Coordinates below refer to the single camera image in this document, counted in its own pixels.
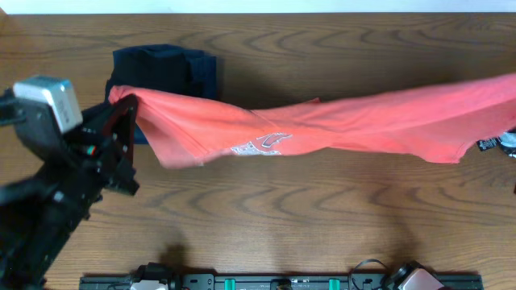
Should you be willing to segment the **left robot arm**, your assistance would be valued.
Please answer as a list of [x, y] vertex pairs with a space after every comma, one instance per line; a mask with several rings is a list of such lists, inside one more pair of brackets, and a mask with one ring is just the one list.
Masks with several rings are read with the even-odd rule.
[[71, 233], [109, 189], [133, 196], [133, 147], [138, 102], [130, 95], [82, 111], [84, 121], [60, 131], [50, 106], [1, 98], [1, 124], [43, 162], [33, 176], [1, 188], [1, 287], [41, 289]]

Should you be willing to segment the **red t-shirt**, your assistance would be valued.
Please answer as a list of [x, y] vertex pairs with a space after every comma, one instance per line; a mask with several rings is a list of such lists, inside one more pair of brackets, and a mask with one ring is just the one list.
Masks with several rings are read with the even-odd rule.
[[265, 110], [128, 85], [112, 88], [109, 100], [130, 96], [138, 101], [137, 125], [166, 168], [325, 148], [456, 164], [476, 142], [515, 126], [514, 74]]

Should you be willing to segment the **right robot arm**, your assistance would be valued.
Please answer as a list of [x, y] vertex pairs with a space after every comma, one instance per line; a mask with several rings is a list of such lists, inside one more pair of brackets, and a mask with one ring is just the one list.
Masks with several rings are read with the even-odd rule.
[[422, 264], [412, 261], [399, 267], [384, 279], [383, 290], [440, 290], [445, 286]]

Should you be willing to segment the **black patterned garment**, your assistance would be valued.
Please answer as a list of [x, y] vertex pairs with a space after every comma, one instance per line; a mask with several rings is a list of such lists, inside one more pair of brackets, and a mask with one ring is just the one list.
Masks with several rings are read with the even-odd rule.
[[476, 142], [480, 151], [487, 151], [489, 149], [498, 147], [507, 156], [514, 158], [516, 149], [516, 133], [515, 129], [505, 132], [496, 138], [479, 140]]

